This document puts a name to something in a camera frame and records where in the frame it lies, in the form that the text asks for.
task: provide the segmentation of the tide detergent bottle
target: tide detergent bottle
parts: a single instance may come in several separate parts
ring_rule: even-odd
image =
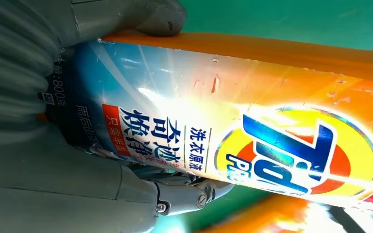
[[[47,119],[88,153],[373,212],[373,51],[121,34],[48,81]]]

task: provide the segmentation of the tide logo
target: tide logo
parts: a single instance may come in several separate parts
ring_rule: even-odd
[[[230,181],[289,195],[350,197],[373,181],[373,139],[358,123],[317,106],[243,115],[219,144],[215,167]]]

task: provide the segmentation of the teal surface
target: teal surface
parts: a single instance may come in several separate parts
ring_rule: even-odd
[[[183,32],[212,32],[373,50],[373,0],[180,0]]]

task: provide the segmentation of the bottle label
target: bottle label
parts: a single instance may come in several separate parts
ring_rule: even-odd
[[[40,97],[76,148],[373,211],[373,81],[95,41]]]

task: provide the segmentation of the green background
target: green background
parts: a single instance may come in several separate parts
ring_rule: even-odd
[[[373,50],[373,0],[179,2],[188,13],[183,29],[185,33],[228,33]],[[179,216],[161,216],[153,233],[182,233],[202,229],[267,195],[264,191],[236,186],[230,193],[200,211]]]

